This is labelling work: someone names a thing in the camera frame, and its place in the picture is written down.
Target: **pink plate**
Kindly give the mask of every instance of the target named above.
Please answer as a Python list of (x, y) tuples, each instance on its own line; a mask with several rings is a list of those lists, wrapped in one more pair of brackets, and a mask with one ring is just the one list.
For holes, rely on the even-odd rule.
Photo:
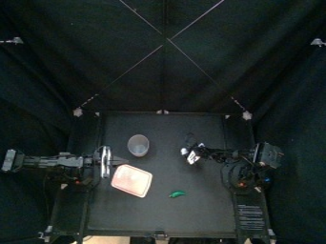
[(152, 179), (152, 173), (130, 165), (121, 165), (117, 169), (111, 185), (127, 193), (146, 197)]

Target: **white label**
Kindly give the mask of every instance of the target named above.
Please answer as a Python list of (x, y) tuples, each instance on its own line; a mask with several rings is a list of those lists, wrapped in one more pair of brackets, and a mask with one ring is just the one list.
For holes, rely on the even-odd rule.
[(196, 164), (196, 162), (201, 159), (200, 156), (197, 156), (197, 153), (194, 151), (190, 152), (188, 161), (190, 164)]

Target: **black tent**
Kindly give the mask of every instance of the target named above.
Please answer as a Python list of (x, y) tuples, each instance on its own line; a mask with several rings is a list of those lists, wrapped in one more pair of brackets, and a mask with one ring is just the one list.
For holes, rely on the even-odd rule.
[[(256, 141), (285, 152), (268, 191), (276, 235), (325, 243), (326, 47), (312, 45), (325, 10), (323, 0), (3, 0), (2, 161), (13, 148), (89, 153), (97, 112), (249, 112)], [(45, 230), (43, 185), (39, 172), (0, 175), (0, 242)]]

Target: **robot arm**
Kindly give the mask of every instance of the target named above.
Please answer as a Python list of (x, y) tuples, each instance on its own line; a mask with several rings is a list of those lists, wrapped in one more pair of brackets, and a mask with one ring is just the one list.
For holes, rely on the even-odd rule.
[(83, 181), (83, 172), (93, 167), (99, 167), (98, 178), (110, 177), (110, 167), (113, 162), (111, 148), (101, 147), (93, 155), (77, 156), (69, 152), (61, 152), (58, 156), (29, 156), (21, 150), (9, 150), (2, 172), (17, 173), (19, 170), (30, 168), (45, 168), (50, 171), (62, 170), (63, 175), (69, 171), (73, 180)]

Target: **floor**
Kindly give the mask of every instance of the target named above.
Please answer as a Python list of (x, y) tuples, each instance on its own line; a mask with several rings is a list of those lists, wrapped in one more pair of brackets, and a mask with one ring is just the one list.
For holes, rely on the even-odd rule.
[[(129, 244), (129, 237), (122, 236), (87, 236), (85, 238), (86, 244)], [(168, 244), (169, 241), (157, 240), (157, 244)]]

